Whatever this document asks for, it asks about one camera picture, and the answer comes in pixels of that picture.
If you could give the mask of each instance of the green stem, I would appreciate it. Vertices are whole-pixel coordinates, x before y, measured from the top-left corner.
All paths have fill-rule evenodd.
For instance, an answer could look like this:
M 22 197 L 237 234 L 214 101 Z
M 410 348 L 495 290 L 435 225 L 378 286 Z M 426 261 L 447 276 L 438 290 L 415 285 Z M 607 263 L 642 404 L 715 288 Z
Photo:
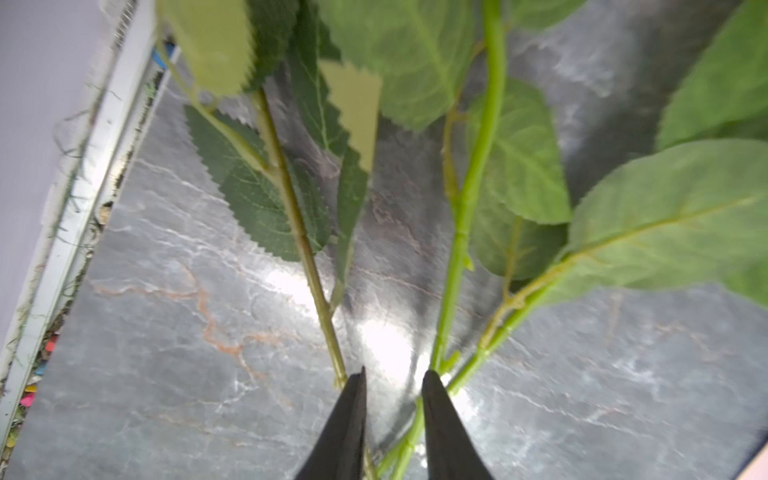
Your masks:
M 341 354 L 341 349 L 339 348 L 339 340 L 336 338 L 336 331 L 333 329 L 330 308 L 326 301 L 325 293 L 323 292 L 323 284 L 320 282 L 320 275 L 317 273 L 317 265 L 315 264 L 315 257 L 312 253 L 310 240 L 306 236 L 306 228 L 304 227 L 304 219 L 301 217 L 299 201 L 296 199 L 296 192 L 293 191 L 293 185 L 290 183 L 290 174 L 288 173 L 285 155 L 280 146 L 280 141 L 277 138 L 277 130 L 263 89 L 260 89 L 253 94 L 253 106 L 257 111 L 257 123 L 259 131 L 264 139 L 264 143 L 266 144 L 266 150 L 270 155 L 270 163 L 276 167 L 276 186 L 280 191 L 280 197 L 283 200 L 283 205 L 285 206 L 288 215 L 290 231 L 293 235 L 293 240 L 296 242 L 296 248 L 299 251 L 301 265 L 304 267 L 304 273 L 306 274 L 307 283 L 310 285 L 312 298 L 315 300 L 315 309 L 317 310 L 317 316 L 320 321 L 320 329 L 323 331 L 323 335 L 326 338 L 326 345 L 328 346 L 328 351 L 331 355 L 333 371 L 336 374 L 336 386 L 338 388 L 343 388 L 346 384 L 344 358 Z
M 545 291 L 546 288 L 543 288 L 536 293 L 532 293 L 530 295 L 531 302 L 528 303 L 525 308 L 516 310 L 513 314 L 510 315 L 509 318 L 506 319 L 502 327 L 496 331 L 496 334 L 488 344 L 487 348 L 478 346 L 475 349 L 475 353 L 472 354 L 467 363 L 462 366 L 462 368 L 456 373 L 456 376 L 451 379 L 451 382 L 445 388 L 449 395 L 455 395 L 462 388 L 464 388 L 464 385 L 466 385 L 469 379 L 472 378 L 478 369 L 488 360 L 491 354 L 495 352 L 500 346 L 502 346 L 504 341 L 512 334 L 512 332 L 514 332 L 515 329 L 517 329 L 525 321 L 525 319 L 528 317 L 528 314 L 538 306 L 537 299 L 542 296 Z M 499 306 L 496 313 L 494 313 L 494 317 L 502 316 L 505 313 L 509 314 L 510 312 L 511 302 L 504 302 Z M 392 449 L 384 456 L 384 459 L 376 469 L 376 472 L 379 474 L 379 476 L 383 475 L 389 469 L 389 466 L 395 463 L 395 460 L 395 469 L 392 471 L 392 475 L 389 477 L 389 479 L 400 480 L 403 473 L 405 473 L 405 470 L 410 463 L 411 455 L 413 455 L 413 450 L 415 449 L 416 443 L 424 431 L 424 411 L 421 408 L 421 404 L 422 400 L 421 397 L 419 397 L 416 400 L 416 417 L 414 418 L 411 427 L 397 442 L 397 444 L 392 447 Z
M 456 212 L 456 233 L 453 237 L 448 276 L 445 280 L 435 345 L 429 368 L 442 371 L 448 336 L 453 324 L 458 294 L 462 286 L 462 274 L 468 256 L 469 229 L 477 206 L 485 162 L 491 151 L 493 137 L 502 111 L 502 96 L 507 78 L 507 58 L 504 45 L 504 25 L 500 0 L 483 0 L 483 28 L 488 49 L 488 90 L 475 148 L 469 159 L 469 169 Z

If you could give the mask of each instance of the dark green leaf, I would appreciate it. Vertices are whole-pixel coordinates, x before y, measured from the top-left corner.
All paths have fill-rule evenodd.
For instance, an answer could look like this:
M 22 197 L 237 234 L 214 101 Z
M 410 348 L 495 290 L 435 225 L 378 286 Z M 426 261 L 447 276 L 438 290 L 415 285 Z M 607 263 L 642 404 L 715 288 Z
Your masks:
M 453 104 L 472 58 L 466 0 L 318 0 L 333 43 L 384 81 L 382 114 L 422 130 Z
M 768 257 L 768 144 L 699 141 L 631 161 L 579 204 L 549 303 L 674 288 Z
M 768 108 L 768 2 L 746 0 L 672 97 L 659 149 Z
M 692 140 L 710 138 L 742 138 L 744 140 L 768 141 L 768 111 L 739 121 L 731 121 L 698 134 Z
M 512 21 L 523 28 L 547 28 L 565 20 L 585 0 L 511 0 Z
M 253 91 L 261 88 L 264 79 L 269 77 L 285 58 L 293 26 L 296 24 L 299 0 L 246 1 L 253 25 L 252 42 L 256 45 L 256 58 L 247 88 Z M 212 3 L 219 5 L 220 0 Z
M 336 200 L 339 243 L 336 248 L 336 286 L 331 299 L 331 304 L 334 306 L 341 302 L 341 296 L 346 288 L 349 266 L 352 264 L 355 250 L 355 225 L 366 203 L 369 178 L 369 172 L 360 168 L 359 154 L 353 148 L 349 148 L 342 162 L 339 195 Z
M 469 108 L 469 150 L 478 135 L 484 101 L 484 97 L 477 98 Z M 565 223 L 571 219 L 550 111 L 538 89 L 515 78 L 507 79 L 485 179 L 495 182 L 493 195 L 510 212 L 537 223 Z
M 768 260 L 763 259 L 746 270 L 726 276 L 723 284 L 728 290 L 768 308 Z
M 280 193 L 272 182 L 251 169 L 224 136 L 194 107 L 188 105 L 184 111 L 197 153 L 243 230 L 267 252 L 284 260 L 299 261 Z M 215 115 L 266 157 L 264 144 L 254 130 L 221 113 Z M 288 161 L 306 233 L 312 251 L 318 252 L 330 235 L 328 211 L 312 178 L 291 158 Z
M 198 85 L 214 95 L 236 94 L 245 87 L 257 54 L 246 2 L 157 0 L 156 7 Z
M 349 135 L 339 125 L 339 110 L 328 102 L 328 84 L 317 66 L 321 58 L 340 60 L 341 54 L 318 18 L 317 7 L 302 2 L 288 54 L 293 97 L 312 138 L 340 160 Z
M 566 225 L 539 225 L 512 213 L 503 199 L 487 194 L 478 200 L 472 224 L 472 251 L 489 272 L 512 280 L 544 272 L 565 245 Z

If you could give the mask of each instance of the plant stem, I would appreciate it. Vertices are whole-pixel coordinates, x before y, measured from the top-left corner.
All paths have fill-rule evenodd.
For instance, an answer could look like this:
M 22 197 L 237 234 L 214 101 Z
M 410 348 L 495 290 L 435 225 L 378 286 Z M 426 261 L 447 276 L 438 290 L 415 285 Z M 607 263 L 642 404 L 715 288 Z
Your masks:
M 536 293 L 531 294 L 532 301 L 527 304 L 525 308 L 516 310 L 509 318 L 506 319 L 506 321 L 504 321 L 504 324 L 496 331 L 496 334 L 493 336 L 493 339 L 488 344 L 487 348 L 483 348 L 478 345 L 467 363 L 462 366 L 462 368 L 456 373 L 453 379 L 451 379 L 451 382 L 448 384 L 448 386 L 445 387 L 449 395 L 455 395 L 464 387 L 464 385 L 466 385 L 467 381 L 472 378 L 478 369 L 488 360 L 491 354 L 504 343 L 504 341 L 511 335 L 511 333 L 514 332 L 515 329 L 517 329 L 523 323 L 523 321 L 525 321 L 525 319 L 528 317 L 528 314 L 538 306 L 538 302 L 536 300 L 541 295 L 543 295 L 545 291 L 546 289 L 544 288 Z M 511 300 L 504 302 L 499 306 L 493 316 L 499 316 L 503 318 L 503 316 L 509 315 L 512 310 L 511 305 Z M 422 410 L 421 404 L 422 400 L 421 397 L 419 397 L 416 399 L 416 417 L 413 419 L 411 427 L 397 442 L 397 444 L 392 447 L 392 449 L 384 456 L 381 463 L 379 464 L 379 467 L 376 469 L 376 472 L 379 475 L 385 473 L 389 466 L 392 463 L 395 463 L 396 460 L 395 469 L 392 471 L 392 475 L 389 477 L 389 480 L 400 480 L 402 478 L 402 474 L 405 472 L 408 464 L 410 463 L 411 455 L 413 454 L 413 450 L 415 449 L 416 443 L 419 440 L 419 436 L 421 436 L 422 432 L 424 431 L 424 411 Z
M 181 77 L 181 74 L 179 74 L 179 71 L 176 69 L 176 65 L 174 65 L 170 61 L 170 58 L 168 58 L 168 54 L 165 51 L 165 45 L 163 45 L 163 39 L 159 35 L 155 39 L 155 50 L 160 55 L 163 63 L 165 63 L 168 71 L 170 72 L 170 75 L 179 85 L 179 88 L 181 88 L 182 92 L 187 96 L 192 106 L 200 112 L 200 115 L 208 120 L 208 123 L 216 128 L 219 133 L 222 134 L 224 138 L 226 138 L 232 144 L 237 153 L 240 154 L 240 156 L 248 163 L 249 167 L 271 179 L 273 172 L 271 171 L 270 166 L 266 160 L 264 160 L 261 155 L 259 155 L 248 144 L 248 142 L 246 142 L 240 135 L 238 135 L 236 131 L 232 130 L 228 125 L 216 118 L 213 114 L 213 110 L 210 109 L 210 106 L 202 105 L 200 103 L 200 100 L 197 98 L 197 92 L 195 88 L 190 87 L 187 82 L 184 81 L 184 79 Z
M 266 101 L 263 89 L 254 93 L 252 99 L 253 106 L 257 111 L 259 130 L 266 144 L 266 150 L 270 155 L 270 163 L 276 167 L 276 186 L 280 191 L 280 197 L 283 200 L 283 205 L 288 215 L 290 231 L 293 235 L 293 240 L 296 242 L 296 248 L 299 251 L 301 265 L 304 267 L 306 281 L 310 285 L 312 298 L 315 300 L 315 309 L 320 321 L 320 329 L 323 331 L 323 336 L 325 336 L 328 352 L 331 355 L 333 371 L 336 374 L 336 387 L 341 389 L 346 384 L 347 378 L 344 358 L 339 348 L 339 340 L 336 339 L 336 331 L 333 329 L 330 308 L 323 292 L 320 275 L 317 273 L 317 265 L 315 265 L 315 257 L 312 253 L 310 241 L 306 237 L 304 219 L 301 217 L 299 201 L 296 199 L 296 192 L 293 191 L 293 185 L 290 182 L 290 174 L 288 173 L 283 149 L 277 138 L 277 130 L 270 113 L 270 106 Z
M 500 0 L 483 0 L 482 13 L 483 28 L 488 45 L 488 91 L 485 96 L 477 141 L 469 159 L 469 169 L 456 212 L 456 232 L 448 263 L 448 276 L 445 280 L 435 345 L 432 348 L 432 358 L 429 361 L 429 368 L 437 372 L 442 371 L 442 364 L 445 359 L 448 336 L 451 331 L 458 294 L 462 286 L 462 274 L 468 256 L 469 229 L 472 226 L 472 217 L 477 206 L 483 170 L 498 126 L 498 118 L 502 110 L 502 95 L 507 78 L 507 58 Z
M 445 198 L 448 199 L 448 203 L 451 205 L 451 213 L 454 219 L 458 212 L 458 180 L 456 180 L 456 167 L 453 164 L 453 156 L 451 155 L 451 138 L 453 134 L 453 124 L 458 119 L 456 113 L 456 103 L 451 106 L 448 113 L 445 114 L 445 124 L 442 128 L 442 149 L 440 154 L 442 155 L 442 184 L 445 191 Z
M 515 217 L 512 226 L 512 238 L 509 241 L 509 248 L 507 249 L 507 266 L 504 272 L 504 285 L 502 286 L 502 299 L 504 303 L 509 301 L 509 286 L 512 282 L 512 278 L 515 276 L 522 223 L 522 217 Z M 496 333 L 496 329 L 502 324 L 507 315 L 508 313 L 502 312 L 501 309 L 496 310 L 496 313 L 491 317 L 491 321 L 488 322 L 488 326 L 485 327 L 485 331 L 480 336 L 480 340 L 478 341 L 478 346 L 480 346 L 480 348 L 484 349 L 490 344 L 493 335 Z

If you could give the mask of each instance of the white wall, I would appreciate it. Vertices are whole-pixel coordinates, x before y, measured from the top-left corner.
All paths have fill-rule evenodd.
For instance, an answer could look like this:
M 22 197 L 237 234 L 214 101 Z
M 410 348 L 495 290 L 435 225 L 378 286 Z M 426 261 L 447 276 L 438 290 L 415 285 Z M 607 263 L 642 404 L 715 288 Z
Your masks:
M 61 195 L 62 121 L 94 96 L 113 35 L 97 0 L 0 0 L 0 340 L 28 280 L 47 214 Z

